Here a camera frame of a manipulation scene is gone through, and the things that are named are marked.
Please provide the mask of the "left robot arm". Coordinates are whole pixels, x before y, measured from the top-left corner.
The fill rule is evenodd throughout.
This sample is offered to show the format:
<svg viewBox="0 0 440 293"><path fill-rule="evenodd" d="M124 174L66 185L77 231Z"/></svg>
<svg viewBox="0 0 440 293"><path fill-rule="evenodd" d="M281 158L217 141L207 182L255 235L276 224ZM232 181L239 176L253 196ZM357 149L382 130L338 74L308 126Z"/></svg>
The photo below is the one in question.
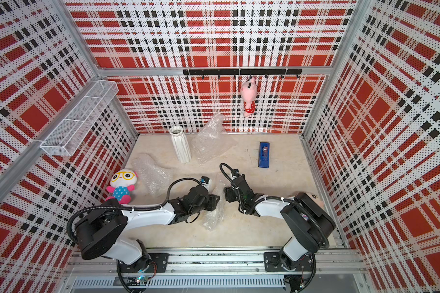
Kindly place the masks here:
<svg viewBox="0 0 440 293"><path fill-rule="evenodd" d="M123 205L108 199L99 206L75 212L67 222L67 235L78 245L84 260L104 257L133 265L147 259L148 253L142 241L125 238L123 234L140 227L187 223L202 211L214 211L220 196L209 193L208 183L206 177L178 179L170 184L164 201L157 205Z"/></svg>

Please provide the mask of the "tall white ribbed vase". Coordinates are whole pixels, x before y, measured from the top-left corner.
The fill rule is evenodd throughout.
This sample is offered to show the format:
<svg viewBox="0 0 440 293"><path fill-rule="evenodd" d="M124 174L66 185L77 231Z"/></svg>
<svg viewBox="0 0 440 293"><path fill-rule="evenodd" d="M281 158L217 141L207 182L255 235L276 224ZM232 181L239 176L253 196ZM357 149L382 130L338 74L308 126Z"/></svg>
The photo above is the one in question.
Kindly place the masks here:
<svg viewBox="0 0 440 293"><path fill-rule="evenodd" d="M190 162L192 157L183 127L174 126L170 129L169 133L177 159L184 164Z"/></svg>

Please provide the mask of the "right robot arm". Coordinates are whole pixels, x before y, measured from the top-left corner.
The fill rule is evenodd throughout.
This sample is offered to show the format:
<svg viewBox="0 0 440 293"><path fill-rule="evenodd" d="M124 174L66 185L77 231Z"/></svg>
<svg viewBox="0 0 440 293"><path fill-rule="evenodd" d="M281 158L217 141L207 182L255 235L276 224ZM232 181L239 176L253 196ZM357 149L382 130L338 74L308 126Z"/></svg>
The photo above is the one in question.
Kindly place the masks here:
<svg viewBox="0 0 440 293"><path fill-rule="evenodd" d="M228 202L238 202L239 211L256 217L283 220L293 237L281 249L281 258L296 262L304 255L327 249L329 236L336 228L332 218L314 201L310 194L300 192L294 197L276 197L255 193L244 174L233 169L222 172L231 184L225 190Z"/></svg>

